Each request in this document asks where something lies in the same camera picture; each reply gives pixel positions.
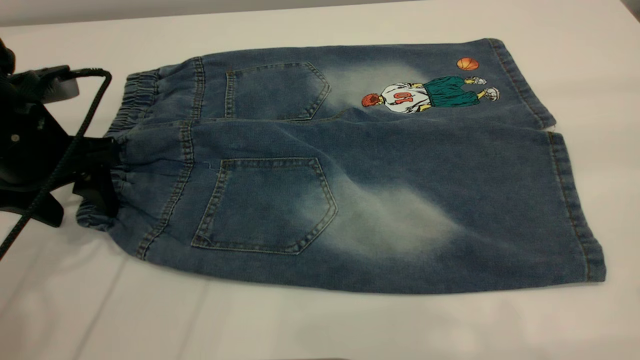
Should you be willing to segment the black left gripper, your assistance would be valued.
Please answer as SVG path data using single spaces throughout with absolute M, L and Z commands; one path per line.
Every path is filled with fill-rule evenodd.
M 1 210 L 23 215 L 46 184 L 71 143 L 46 109 L 47 103 L 79 94 L 70 70 L 30 70 L 1 75 Z M 121 164 L 121 145 L 113 137 L 83 137 L 75 147 L 72 192 L 106 216 L 118 215 L 120 202 L 110 171 Z

